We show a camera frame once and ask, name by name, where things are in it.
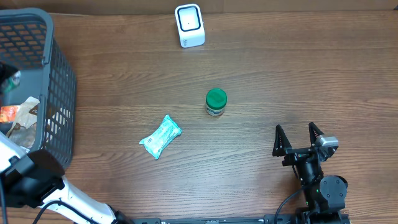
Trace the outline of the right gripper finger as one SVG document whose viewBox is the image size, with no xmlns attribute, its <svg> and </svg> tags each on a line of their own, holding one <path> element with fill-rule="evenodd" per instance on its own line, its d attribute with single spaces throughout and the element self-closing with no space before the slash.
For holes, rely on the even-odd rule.
<svg viewBox="0 0 398 224">
<path fill-rule="evenodd" d="M 272 155 L 276 157 L 286 156 L 292 150 L 292 146 L 285 135 L 281 125 L 275 127 L 275 142 Z"/>
<path fill-rule="evenodd" d="M 308 124 L 311 145 L 319 145 L 324 133 L 315 125 L 314 122 Z"/>
</svg>

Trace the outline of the orange snack packet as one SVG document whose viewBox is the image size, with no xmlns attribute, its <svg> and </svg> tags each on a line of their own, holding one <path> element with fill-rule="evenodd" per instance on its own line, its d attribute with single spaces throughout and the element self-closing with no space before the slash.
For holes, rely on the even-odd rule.
<svg viewBox="0 0 398 224">
<path fill-rule="evenodd" d="M 1 107 L 0 123 L 12 123 L 20 109 L 19 105 Z"/>
</svg>

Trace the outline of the beige brown snack bag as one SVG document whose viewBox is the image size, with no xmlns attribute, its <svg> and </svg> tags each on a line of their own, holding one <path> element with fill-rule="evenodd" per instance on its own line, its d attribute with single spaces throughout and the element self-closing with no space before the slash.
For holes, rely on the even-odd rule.
<svg viewBox="0 0 398 224">
<path fill-rule="evenodd" d="M 20 106 L 6 136 L 20 147 L 31 149 L 37 132 L 37 114 L 40 101 L 28 97 Z"/>
</svg>

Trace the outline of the green lid jar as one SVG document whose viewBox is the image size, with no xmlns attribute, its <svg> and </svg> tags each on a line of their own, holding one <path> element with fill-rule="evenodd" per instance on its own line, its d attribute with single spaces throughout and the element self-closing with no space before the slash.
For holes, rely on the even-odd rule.
<svg viewBox="0 0 398 224">
<path fill-rule="evenodd" d="M 223 114 L 228 102 L 227 94 L 220 88 L 211 89 L 206 94 L 206 112 L 211 116 L 220 116 Z"/>
</svg>

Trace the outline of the teal tissue pack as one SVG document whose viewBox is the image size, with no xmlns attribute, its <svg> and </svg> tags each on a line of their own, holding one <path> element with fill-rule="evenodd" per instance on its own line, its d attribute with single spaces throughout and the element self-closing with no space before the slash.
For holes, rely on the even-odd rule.
<svg viewBox="0 0 398 224">
<path fill-rule="evenodd" d="M 167 114 L 160 126 L 150 136 L 140 140 L 139 144 L 157 160 L 162 151 L 181 133 L 182 129 Z"/>
</svg>

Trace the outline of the small teal wipes pack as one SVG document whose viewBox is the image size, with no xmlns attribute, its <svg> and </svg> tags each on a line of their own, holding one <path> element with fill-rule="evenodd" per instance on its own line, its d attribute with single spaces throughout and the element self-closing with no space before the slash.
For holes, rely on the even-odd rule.
<svg viewBox="0 0 398 224">
<path fill-rule="evenodd" d="M 1 92 L 9 93 L 11 90 L 17 88 L 20 84 L 20 80 L 21 72 L 18 71 L 3 81 L 3 83 L 1 84 Z"/>
</svg>

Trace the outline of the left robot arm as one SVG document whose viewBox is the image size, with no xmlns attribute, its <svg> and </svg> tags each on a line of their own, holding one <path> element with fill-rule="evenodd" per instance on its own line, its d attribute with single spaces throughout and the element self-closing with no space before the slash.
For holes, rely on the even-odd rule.
<svg viewBox="0 0 398 224">
<path fill-rule="evenodd" d="M 64 169 L 49 152 L 30 151 L 17 154 L 20 147 L 1 149 L 1 210 L 8 222 L 7 208 L 40 207 L 34 223 L 50 209 L 75 223 L 132 223 L 119 210 L 93 200 L 65 178 Z"/>
</svg>

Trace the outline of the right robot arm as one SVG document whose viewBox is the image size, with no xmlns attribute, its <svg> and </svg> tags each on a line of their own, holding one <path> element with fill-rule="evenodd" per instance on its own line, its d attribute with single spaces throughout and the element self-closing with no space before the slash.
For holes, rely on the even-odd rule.
<svg viewBox="0 0 398 224">
<path fill-rule="evenodd" d="M 339 175 L 324 175 L 321 163 L 327 161 L 339 147 L 334 135 L 324 134 L 315 123 L 308 124 L 310 146 L 294 149 L 281 125 L 275 127 L 275 141 L 272 150 L 274 157 L 283 157 L 282 165 L 291 167 L 300 188 L 288 196 L 271 218 L 277 223 L 349 223 L 349 216 L 341 214 L 345 208 L 348 182 Z M 306 206 L 296 209 L 293 215 L 283 218 L 283 206 L 298 194 L 303 193 Z"/>
</svg>

